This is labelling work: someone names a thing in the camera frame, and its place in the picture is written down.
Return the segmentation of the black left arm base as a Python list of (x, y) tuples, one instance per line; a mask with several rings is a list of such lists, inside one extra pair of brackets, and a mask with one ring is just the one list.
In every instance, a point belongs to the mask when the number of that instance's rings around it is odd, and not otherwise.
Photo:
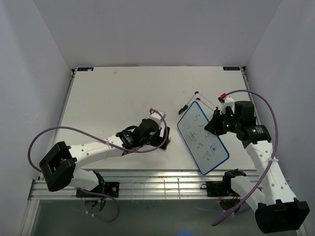
[(87, 190), (81, 191), (77, 189), (75, 196), (77, 198), (93, 198), (108, 195), (117, 198), (119, 196), (119, 190), (120, 190), (119, 182), (105, 182), (89, 192), (87, 192)]

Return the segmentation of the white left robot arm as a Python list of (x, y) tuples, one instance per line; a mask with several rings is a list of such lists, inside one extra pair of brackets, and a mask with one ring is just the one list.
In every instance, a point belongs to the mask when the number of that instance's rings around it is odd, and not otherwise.
[(162, 120), (145, 118), (138, 126), (130, 126), (111, 137), (95, 142), (68, 146), (56, 143), (40, 161), (39, 167), (48, 190), (56, 192), (65, 187), (80, 188), (93, 196), (104, 192), (103, 177), (95, 170), (83, 167), (112, 157), (140, 153), (144, 146), (165, 150), (170, 142), (170, 127)]

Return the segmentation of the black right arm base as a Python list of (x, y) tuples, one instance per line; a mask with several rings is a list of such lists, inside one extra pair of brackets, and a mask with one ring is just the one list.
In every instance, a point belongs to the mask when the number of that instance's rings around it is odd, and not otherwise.
[(229, 189), (222, 181), (206, 181), (200, 185), (201, 190), (206, 190), (207, 197), (236, 197), (238, 194)]

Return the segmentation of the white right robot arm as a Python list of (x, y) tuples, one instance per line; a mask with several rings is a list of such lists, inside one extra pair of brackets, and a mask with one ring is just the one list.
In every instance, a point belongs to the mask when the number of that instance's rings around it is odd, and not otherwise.
[(220, 186), (227, 195), (238, 194), (253, 210), (264, 234), (298, 230), (310, 208), (289, 187), (277, 159), (268, 129), (256, 123), (250, 101), (227, 99), (216, 108), (205, 130), (215, 135), (236, 134), (254, 163), (259, 181), (253, 185), (238, 169), (225, 172)]

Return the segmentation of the blue framed whiteboard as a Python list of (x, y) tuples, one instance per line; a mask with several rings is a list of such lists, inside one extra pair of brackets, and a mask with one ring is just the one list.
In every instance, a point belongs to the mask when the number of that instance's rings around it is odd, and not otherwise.
[(229, 152), (221, 139), (204, 129), (208, 123), (208, 117), (196, 102), (177, 123), (179, 134), (202, 175), (207, 175), (229, 159)]

